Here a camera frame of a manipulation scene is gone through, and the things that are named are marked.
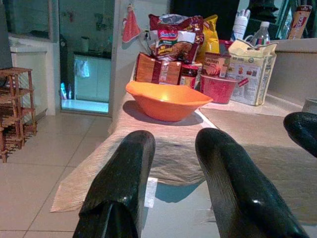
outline tiled floor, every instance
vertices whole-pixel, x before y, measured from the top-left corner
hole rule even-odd
[[[47,116],[0,164],[0,238],[71,238],[78,211],[50,213],[59,182],[107,137],[110,118]]]
[[[108,113],[109,103],[84,101],[84,100],[61,100],[61,108],[63,110],[75,110],[94,113]]]

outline red container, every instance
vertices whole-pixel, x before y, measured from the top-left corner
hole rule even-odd
[[[201,75],[200,90],[203,94],[213,98],[214,103],[229,103],[233,89],[237,83],[232,78],[219,78],[215,76]]]

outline bottle cap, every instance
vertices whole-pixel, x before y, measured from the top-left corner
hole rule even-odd
[[[261,22],[260,27],[262,27],[262,26],[264,26],[264,27],[269,27],[269,22],[268,22],[268,21],[263,21],[263,22]]]

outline yellow snack bag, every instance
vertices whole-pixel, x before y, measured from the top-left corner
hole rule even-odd
[[[197,55],[196,61],[204,63],[205,52],[219,54],[219,39],[216,31],[217,15],[212,15],[204,19],[204,43],[201,46],[200,52]]]

